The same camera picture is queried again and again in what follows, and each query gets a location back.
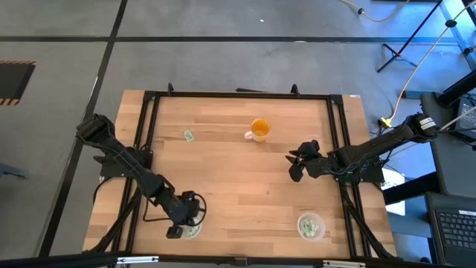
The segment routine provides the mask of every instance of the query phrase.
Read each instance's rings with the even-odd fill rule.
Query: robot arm
[[[206,208],[200,208],[200,202],[195,198],[199,195],[193,191],[185,191],[181,196],[175,195],[175,188],[165,177],[145,168],[133,156],[135,149],[124,147],[115,138],[114,124],[106,116],[93,115],[89,120],[81,123],[77,127],[77,137],[83,141],[84,145],[100,149],[127,170],[127,173],[138,183],[147,202],[151,202],[154,206],[160,205],[164,209],[173,222],[173,226],[167,232],[168,238],[180,238],[183,232],[180,226],[195,226],[197,223],[193,218],[199,211],[204,212],[202,220],[205,217]]]
[[[402,124],[379,137],[360,145],[338,148],[328,152],[328,157],[323,157],[319,153],[317,141],[304,142],[297,150],[290,151],[295,157],[286,157],[292,163],[289,174],[292,180],[299,182],[304,168],[313,178],[326,174],[343,176],[356,171],[361,172],[368,162],[374,161],[383,153],[409,141],[426,143],[436,138],[437,131],[433,119],[427,115],[415,114],[408,116]]]

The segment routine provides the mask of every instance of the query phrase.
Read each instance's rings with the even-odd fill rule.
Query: small green object
[[[185,131],[184,131],[184,137],[185,137],[185,139],[187,140],[187,142],[195,141],[195,137],[193,137],[192,132],[189,131],[189,130],[185,130]]]
[[[192,237],[192,236],[196,235],[196,233],[199,232],[200,227],[201,227],[201,226],[194,226],[194,227],[185,226],[185,231],[186,231],[186,233],[187,233],[187,236],[188,236],[188,237]]]
[[[318,226],[312,220],[308,219],[301,220],[299,227],[305,237],[314,237],[318,230]]]

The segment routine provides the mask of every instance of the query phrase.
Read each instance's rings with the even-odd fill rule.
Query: wooden table
[[[126,146],[132,146],[143,95],[143,91],[132,90],[123,94],[115,126],[117,138]],[[368,140],[360,97],[343,98],[351,142]],[[243,138],[255,118],[266,118],[271,123],[265,143]],[[338,116],[336,121],[342,146]],[[194,142],[184,140],[185,130],[191,130]],[[331,176],[313,179],[307,175],[296,183],[288,174],[290,163],[284,156],[312,139],[319,141],[321,152],[332,150],[323,100],[162,97],[152,143],[152,171],[168,178],[177,194],[187,190],[202,194],[208,203],[208,215],[196,239],[169,240],[165,233],[170,221],[142,221],[144,199],[133,253],[349,258],[338,184]],[[84,249],[99,242],[116,220],[123,185],[124,179],[113,179],[100,189]],[[360,189],[367,224],[395,255],[382,192],[370,183],[361,183]],[[307,211],[321,215],[326,224],[324,239],[318,243],[307,242],[298,234],[297,220]],[[160,206],[149,206],[148,218],[165,216]],[[358,226],[353,226],[361,252]],[[128,228],[124,229],[121,249]]]

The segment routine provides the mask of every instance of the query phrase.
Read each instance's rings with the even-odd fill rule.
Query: black keyboard
[[[476,251],[476,216],[458,210],[436,210],[437,222],[445,246]]]

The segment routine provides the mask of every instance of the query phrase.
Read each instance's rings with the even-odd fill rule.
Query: orange mug
[[[257,118],[251,122],[251,131],[245,133],[245,138],[254,139],[257,142],[263,142],[266,140],[270,131],[271,124],[266,119]]]

